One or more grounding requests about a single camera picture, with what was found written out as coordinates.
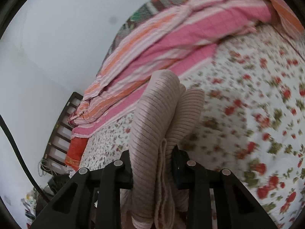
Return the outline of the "red orange pillow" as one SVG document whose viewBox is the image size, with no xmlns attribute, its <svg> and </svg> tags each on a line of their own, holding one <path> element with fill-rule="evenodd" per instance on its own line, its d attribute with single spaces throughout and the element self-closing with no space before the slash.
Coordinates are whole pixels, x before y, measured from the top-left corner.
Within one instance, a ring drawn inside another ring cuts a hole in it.
<svg viewBox="0 0 305 229">
<path fill-rule="evenodd" d="M 65 164 L 77 171 L 82 159 L 83 152 L 87 146 L 88 138 L 75 137 L 71 140 L 66 157 Z"/>
</svg>

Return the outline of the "dark patchwork floral blanket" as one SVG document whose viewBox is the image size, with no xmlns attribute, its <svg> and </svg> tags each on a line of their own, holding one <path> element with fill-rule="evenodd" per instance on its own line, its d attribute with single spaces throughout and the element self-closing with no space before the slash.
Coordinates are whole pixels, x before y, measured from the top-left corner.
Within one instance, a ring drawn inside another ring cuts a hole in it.
<svg viewBox="0 0 305 229">
<path fill-rule="evenodd" d="M 144 3 L 120 27 L 103 61 L 106 61 L 107 58 L 119 46 L 121 41 L 126 36 L 128 36 L 133 30 L 139 27 L 141 24 L 153 18 L 155 15 L 159 14 L 160 12 L 169 9 L 171 7 L 182 5 L 186 1 L 187 0 L 149 0 L 146 3 Z"/>
</svg>

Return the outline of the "dark wooden headboard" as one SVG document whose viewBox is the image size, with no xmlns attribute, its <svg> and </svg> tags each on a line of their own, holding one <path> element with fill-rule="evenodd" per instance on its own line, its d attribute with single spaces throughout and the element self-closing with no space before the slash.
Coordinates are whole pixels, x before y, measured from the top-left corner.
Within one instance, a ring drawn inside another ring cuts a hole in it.
<svg viewBox="0 0 305 229">
<path fill-rule="evenodd" d="M 64 174 L 65 157 L 71 141 L 72 127 L 68 118 L 74 112 L 83 96 L 73 92 L 61 111 L 47 142 L 46 150 L 41 159 L 40 168 L 50 175 Z"/>
</svg>

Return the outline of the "white red floral bedsheet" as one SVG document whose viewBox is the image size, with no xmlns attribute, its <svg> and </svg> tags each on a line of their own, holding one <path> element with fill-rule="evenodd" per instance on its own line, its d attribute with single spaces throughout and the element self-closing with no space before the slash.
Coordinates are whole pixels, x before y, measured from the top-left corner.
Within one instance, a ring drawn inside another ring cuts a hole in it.
<svg viewBox="0 0 305 229">
<path fill-rule="evenodd" d="M 205 98 L 179 148 L 231 170 L 277 228 L 290 228 L 304 209 L 304 40 L 263 25 L 224 40 L 180 82 Z"/>
</svg>

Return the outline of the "pink orange striped quilt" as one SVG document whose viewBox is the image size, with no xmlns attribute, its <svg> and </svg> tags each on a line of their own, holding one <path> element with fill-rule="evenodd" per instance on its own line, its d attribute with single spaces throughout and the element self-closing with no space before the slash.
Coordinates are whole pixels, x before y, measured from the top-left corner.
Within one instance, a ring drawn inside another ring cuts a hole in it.
<svg viewBox="0 0 305 229">
<path fill-rule="evenodd" d="M 69 123 L 72 137 L 89 138 L 134 109 L 154 71 L 182 76 L 212 58 L 218 41 L 276 23 L 297 38 L 300 16 L 288 0 L 188 0 L 165 9 L 129 33 L 103 62 Z"/>
</svg>

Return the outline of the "pale pink knit sweater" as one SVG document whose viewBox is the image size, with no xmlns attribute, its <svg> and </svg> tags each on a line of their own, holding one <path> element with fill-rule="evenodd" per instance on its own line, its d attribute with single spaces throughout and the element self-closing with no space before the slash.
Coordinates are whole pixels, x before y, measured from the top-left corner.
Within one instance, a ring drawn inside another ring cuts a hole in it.
<svg viewBox="0 0 305 229">
<path fill-rule="evenodd" d="M 121 194 L 123 228 L 185 228 L 189 194 L 171 175 L 174 147 L 195 128 L 204 91 L 186 89 L 172 71 L 155 71 L 134 111 L 128 144 L 133 187 Z"/>
</svg>

